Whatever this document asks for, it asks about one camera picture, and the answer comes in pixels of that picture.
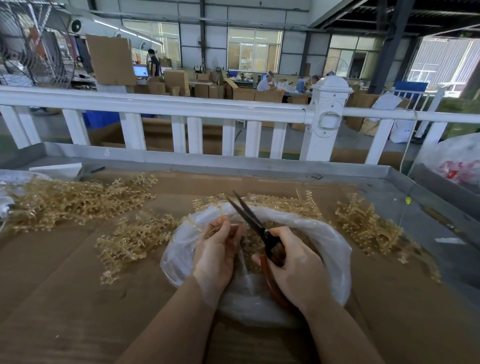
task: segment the person in black shirt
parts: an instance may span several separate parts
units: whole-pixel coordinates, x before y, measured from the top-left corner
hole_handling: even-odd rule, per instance
[[[150,48],[148,50],[148,56],[150,57],[150,75],[160,76],[160,62],[155,55],[155,51]]]

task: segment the black scissors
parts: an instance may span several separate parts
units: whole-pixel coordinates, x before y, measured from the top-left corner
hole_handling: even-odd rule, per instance
[[[287,254],[285,252],[285,246],[281,239],[277,236],[273,236],[250,210],[248,205],[241,199],[240,195],[233,191],[234,195],[238,198],[241,208],[227,197],[228,202],[235,208],[235,210],[243,217],[243,219],[250,225],[250,227],[260,236],[265,244],[265,255],[260,256],[260,265],[262,272],[267,280],[268,287],[272,292],[272,296],[275,301],[283,308],[291,311],[292,313],[299,313],[298,308],[288,300],[287,297],[278,287],[275,282],[275,278],[268,266],[267,257],[277,266],[283,267]]]

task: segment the ceiling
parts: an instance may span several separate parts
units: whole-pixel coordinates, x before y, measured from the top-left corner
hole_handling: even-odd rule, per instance
[[[396,0],[354,0],[317,28],[384,33],[396,2]],[[412,36],[478,38],[480,0],[415,0],[405,33]]]

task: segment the white fence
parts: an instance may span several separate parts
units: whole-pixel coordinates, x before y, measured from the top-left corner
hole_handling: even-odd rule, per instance
[[[307,127],[300,159],[319,161],[330,160],[343,116],[380,118],[367,164],[378,163],[394,119],[433,122],[421,154],[438,143],[448,122],[480,123],[480,115],[346,108],[351,92],[347,82],[337,76],[325,77],[313,86],[309,105],[0,86],[0,112],[19,148],[40,142],[29,107],[62,109],[73,143],[81,145],[90,144],[82,110],[117,111],[126,147],[143,150],[146,145],[140,113],[171,115],[174,151],[186,152],[187,125],[189,153],[195,154],[203,153],[202,118],[220,118],[224,120],[222,154],[226,156],[233,155],[235,120],[242,119],[248,121],[247,157],[258,157],[262,121],[274,121],[270,158],[276,159],[282,157],[287,123],[303,123]]]

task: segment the standing person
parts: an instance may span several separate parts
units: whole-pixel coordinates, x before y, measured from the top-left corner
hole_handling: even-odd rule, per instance
[[[273,81],[273,73],[269,72],[267,77],[261,80],[257,85],[257,91],[273,91],[276,90],[276,86],[270,87],[270,82]]]
[[[208,237],[213,230],[218,230]],[[287,251],[283,267],[268,265],[283,294],[305,316],[323,364],[384,364],[353,318],[333,299],[321,258],[292,231],[269,230]],[[233,274],[243,227],[223,215],[198,241],[192,274],[115,364],[200,364],[218,301]],[[259,264],[260,257],[252,260]]]
[[[150,76],[160,76],[160,62],[155,55],[155,51],[150,48],[148,56],[150,57]]]

